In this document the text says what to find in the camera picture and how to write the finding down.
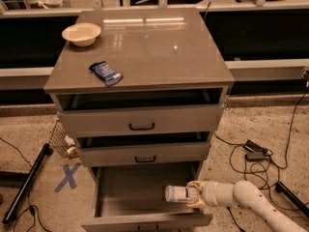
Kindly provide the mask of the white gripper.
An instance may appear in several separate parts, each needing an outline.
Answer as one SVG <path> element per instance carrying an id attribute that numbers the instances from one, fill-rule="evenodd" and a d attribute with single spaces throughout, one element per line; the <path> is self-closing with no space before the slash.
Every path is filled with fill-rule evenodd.
<path id="1" fill-rule="evenodd" d="M 216 196 L 217 182 L 214 181 L 191 181 L 187 184 L 189 188 L 196 188 L 202 192 L 204 201 L 197 201 L 195 203 L 187 203 L 186 206 L 193 209 L 204 209 L 208 206 L 216 207 L 219 205 Z"/>

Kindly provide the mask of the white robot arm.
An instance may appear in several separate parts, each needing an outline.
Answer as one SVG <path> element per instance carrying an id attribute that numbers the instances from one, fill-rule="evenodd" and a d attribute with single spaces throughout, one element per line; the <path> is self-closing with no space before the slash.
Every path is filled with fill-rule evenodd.
<path id="1" fill-rule="evenodd" d="M 308 232 L 274 208 L 261 191 L 248 181 L 224 184 L 215 181 L 191 181 L 186 185 L 196 189 L 188 202 L 192 208 L 224 206 L 247 209 L 262 219 L 273 232 Z"/>

